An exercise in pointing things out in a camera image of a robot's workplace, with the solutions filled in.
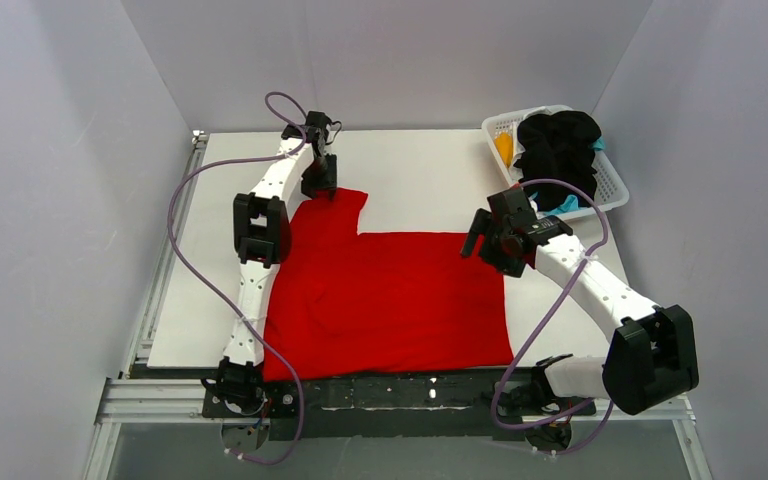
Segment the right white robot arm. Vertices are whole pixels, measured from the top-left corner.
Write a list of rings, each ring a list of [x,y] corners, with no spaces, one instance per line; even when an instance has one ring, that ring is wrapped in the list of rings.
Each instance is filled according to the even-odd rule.
[[[541,408],[565,398],[605,399],[639,414],[699,384],[693,320],[681,306],[660,306],[635,292],[597,260],[556,216],[540,217],[524,187],[512,186],[475,212],[461,249],[497,272],[519,278],[531,268],[562,292],[517,352],[502,379],[509,380],[525,351],[561,304],[572,299],[599,327],[609,347],[603,357],[564,354],[539,361],[524,388]]]

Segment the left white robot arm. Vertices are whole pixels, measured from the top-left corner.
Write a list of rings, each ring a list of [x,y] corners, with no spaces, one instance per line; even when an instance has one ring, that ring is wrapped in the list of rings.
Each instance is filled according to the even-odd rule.
[[[296,190],[309,198],[336,193],[337,157],[329,140],[335,124],[327,114],[312,110],[300,130],[286,126],[279,144],[284,157],[232,203],[240,273],[236,305],[243,318],[235,322],[215,379],[202,384],[216,403],[244,417],[262,414],[268,402],[258,369],[264,347],[255,336],[264,333],[272,287],[292,247],[290,198]]]

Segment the red t-shirt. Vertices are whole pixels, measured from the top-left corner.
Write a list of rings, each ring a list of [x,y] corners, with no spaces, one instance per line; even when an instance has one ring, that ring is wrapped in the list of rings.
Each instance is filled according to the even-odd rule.
[[[512,360],[503,277],[461,233],[362,233],[365,193],[304,201],[269,301],[268,381],[500,366]]]

